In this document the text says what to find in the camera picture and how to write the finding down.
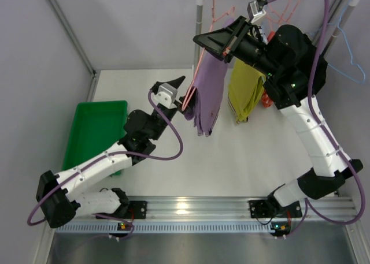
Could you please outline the pink wire hanger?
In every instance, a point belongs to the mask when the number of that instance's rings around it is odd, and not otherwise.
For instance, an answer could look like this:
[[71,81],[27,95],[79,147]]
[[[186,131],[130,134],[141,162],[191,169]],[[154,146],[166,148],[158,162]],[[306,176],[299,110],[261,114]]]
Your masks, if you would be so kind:
[[[224,12],[221,16],[217,17],[216,16],[216,0],[212,0],[212,7],[211,7],[211,14],[212,14],[212,22],[210,24],[210,27],[209,27],[209,32],[213,29],[213,26],[216,22],[218,22],[220,19],[222,19],[224,16],[229,16],[231,14],[233,14],[233,12],[235,11],[234,7],[230,8],[229,10],[227,10],[226,12]],[[189,85],[189,88],[186,92],[186,95],[183,99],[183,103],[182,103],[182,110],[185,111],[186,107],[188,106],[188,104],[190,103],[190,99],[192,98],[192,96],[194,95],[194,92],[195,92],[195,89],[194,89],[194,83],[195,83],[195,78],[198,74],[198,71],[199,71],[199,66],[202,62],[202,59],[203,59],[203,56],[204,56],[204,52],[205,52],[205,49],[202,49],[201,52],[198,52],[197,56],[198,56],[198,59],[196,61],[196,66],[194,66],[194,70],[193,70],[193,79],[191,81],[191,84]]]

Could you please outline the purple trousers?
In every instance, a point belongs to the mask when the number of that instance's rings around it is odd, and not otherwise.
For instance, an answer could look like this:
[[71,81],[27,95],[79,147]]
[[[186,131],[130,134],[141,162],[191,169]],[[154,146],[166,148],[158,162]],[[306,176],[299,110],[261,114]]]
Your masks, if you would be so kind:
[[205,52],[195,77],[195,92],[190,102],[190,110],[184,114],[193,120],[198,135],[210,136],[217,121],[223,100],[224,81],[228,64]]

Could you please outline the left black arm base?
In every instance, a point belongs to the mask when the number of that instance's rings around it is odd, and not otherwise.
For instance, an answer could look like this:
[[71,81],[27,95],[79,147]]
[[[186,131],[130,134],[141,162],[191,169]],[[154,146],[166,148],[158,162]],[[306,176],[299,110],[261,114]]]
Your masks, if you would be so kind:
[[147,213],[147,201],[133,200],[130,201],[127,212],[124,214],[125,220],[145,220]]

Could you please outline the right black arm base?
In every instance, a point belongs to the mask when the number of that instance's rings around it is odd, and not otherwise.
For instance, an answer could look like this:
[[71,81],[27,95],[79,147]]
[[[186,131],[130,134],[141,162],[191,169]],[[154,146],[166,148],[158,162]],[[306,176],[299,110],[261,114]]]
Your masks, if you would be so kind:
[[301,205],[294,202],[288,206],[281,206],[269,199],[254,199],[248,201],[251,218],[301,218],[303,216]]

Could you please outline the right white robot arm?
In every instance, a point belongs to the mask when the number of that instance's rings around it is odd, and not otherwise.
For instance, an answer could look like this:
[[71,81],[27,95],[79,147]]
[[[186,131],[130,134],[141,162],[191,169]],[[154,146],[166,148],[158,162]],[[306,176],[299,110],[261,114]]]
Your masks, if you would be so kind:
[[329,195],[362,169],[360,160],[351,159],[336,144],[319,115],[316,94],[325,84],[327,61],[299,28],[283,25],[264,43],[241,16],[193,40],[216,59],[228,63],[237,58],[266,77],[268,96],[291,122],[312,161],[308,172],[276,188],[262,202],[266,217],[284,213],[299,200]]

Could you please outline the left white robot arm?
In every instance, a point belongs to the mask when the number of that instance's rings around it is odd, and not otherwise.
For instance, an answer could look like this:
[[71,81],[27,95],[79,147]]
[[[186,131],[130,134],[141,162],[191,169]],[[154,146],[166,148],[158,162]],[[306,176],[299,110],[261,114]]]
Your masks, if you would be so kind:
[[[54,174],[44,172],[36,192],[37,205],[27,219],[29,226],[37,210],[41,210],[52,229],[59,228],[76,217],[94,215],[109,219],[126,217],[130,200],[120,188],[88,193],[87,190],[106,177],[135,166],[145,159],[170,161],[180,157],[183,141],[171,120],[180,112],[182,102],[176,100],[178,88],[185,76],[167,82],[156,82],[147,97],[153,107],[148,114],[143,110],[130,112],[124,125],[125,135],[95,157],[68,170]],[[179,142],[179,152],[171,157],[158,157],[153,141],[170,128]]]

